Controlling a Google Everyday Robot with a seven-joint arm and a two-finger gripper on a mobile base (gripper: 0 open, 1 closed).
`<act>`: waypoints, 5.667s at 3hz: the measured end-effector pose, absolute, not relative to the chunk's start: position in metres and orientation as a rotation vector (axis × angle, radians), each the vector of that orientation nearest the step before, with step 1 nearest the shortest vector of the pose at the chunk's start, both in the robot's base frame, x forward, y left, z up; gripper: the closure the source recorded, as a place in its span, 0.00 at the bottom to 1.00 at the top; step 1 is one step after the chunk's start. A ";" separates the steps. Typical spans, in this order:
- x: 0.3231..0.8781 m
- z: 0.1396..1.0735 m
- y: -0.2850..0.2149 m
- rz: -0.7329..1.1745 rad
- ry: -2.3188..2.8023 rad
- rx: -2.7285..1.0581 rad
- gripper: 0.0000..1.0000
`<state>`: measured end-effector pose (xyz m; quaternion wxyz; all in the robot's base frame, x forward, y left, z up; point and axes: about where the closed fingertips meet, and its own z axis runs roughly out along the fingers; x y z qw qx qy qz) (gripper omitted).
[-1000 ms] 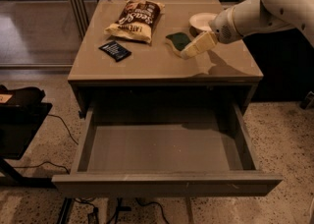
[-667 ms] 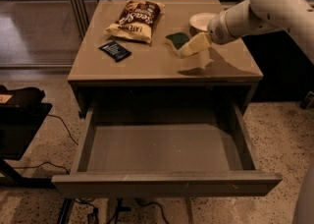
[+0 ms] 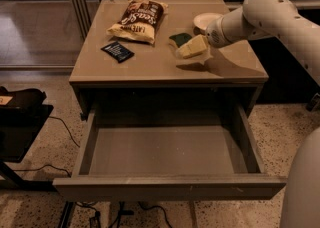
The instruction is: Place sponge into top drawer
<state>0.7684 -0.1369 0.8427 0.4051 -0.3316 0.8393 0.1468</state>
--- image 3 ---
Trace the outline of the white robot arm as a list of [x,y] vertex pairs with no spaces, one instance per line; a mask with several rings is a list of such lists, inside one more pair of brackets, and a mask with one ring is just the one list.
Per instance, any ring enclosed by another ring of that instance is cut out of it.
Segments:
[[[276,37],[320,84],[320,26],[301,16],[289,0],[244,0],[205,28],[215,48],[266,35]],[[306,137],[292,161],[280,228],[320,228],[320,128]]]

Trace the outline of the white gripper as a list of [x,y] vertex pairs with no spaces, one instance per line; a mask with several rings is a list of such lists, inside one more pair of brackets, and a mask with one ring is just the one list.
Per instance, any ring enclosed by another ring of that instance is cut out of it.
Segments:
[[201,55],[207,50],[208,42],[212,47],[215,48],[222,48],[231,45],[232,41],[227,38],[224,32],[224,19],[224,16],[220,16],[219,18],[212,20],[205,30],[205,35],[207,38],[203,35],[197,35],[193,37],[176,50],[177,56],[179,58],[188,59]]

